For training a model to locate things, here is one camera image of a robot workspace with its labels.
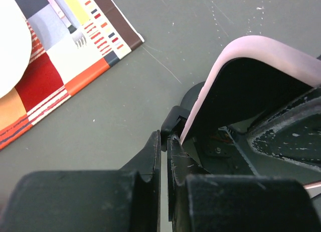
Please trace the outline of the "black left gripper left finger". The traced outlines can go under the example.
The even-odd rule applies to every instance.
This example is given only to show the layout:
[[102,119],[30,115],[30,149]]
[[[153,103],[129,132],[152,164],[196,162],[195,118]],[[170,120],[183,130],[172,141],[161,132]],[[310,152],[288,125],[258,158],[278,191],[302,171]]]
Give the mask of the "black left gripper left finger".
[[1,231],[159,231],[161,134],[118,170],[36,171],[16,184]]

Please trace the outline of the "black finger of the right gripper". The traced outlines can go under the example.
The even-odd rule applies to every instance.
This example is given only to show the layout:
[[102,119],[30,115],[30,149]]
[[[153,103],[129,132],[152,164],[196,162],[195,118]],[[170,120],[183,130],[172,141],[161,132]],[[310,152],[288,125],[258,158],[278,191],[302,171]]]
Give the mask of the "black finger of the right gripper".
[[314,88],[265,119],[248,133],[250,148],[320,171],[320,88]]

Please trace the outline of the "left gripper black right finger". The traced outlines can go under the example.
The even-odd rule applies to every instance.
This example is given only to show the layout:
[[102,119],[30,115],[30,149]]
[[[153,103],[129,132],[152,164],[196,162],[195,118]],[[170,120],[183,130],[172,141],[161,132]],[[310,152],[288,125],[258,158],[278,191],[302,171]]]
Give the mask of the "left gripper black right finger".
[[167,140],[168,207],[173,231],[320,231],[320,219],[296,180],[208,173]]

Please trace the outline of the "black phone pink case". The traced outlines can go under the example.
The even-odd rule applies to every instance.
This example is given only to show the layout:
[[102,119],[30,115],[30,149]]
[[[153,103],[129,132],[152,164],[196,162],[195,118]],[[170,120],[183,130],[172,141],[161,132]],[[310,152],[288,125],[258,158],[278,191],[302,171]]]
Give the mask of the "black phone pink case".
[[265,36],[237,38],[215,61],[180,141],[270,113],[319,85],[319,59]]

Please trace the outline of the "black phone stand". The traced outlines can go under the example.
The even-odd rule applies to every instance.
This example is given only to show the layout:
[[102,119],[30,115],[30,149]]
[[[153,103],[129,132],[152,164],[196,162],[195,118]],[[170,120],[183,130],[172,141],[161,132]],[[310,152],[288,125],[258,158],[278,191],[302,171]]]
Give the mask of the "black phone stand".
[[160,130],[162,151],[165,152],[167,150],[167,139],[169,136],[173,133],[176,133],[179,136],[181,135],[186,120],[188,119],[204,84],[205,82],[203,81],[190,88],[182,98],[181,103],[173,106],[170,110]]

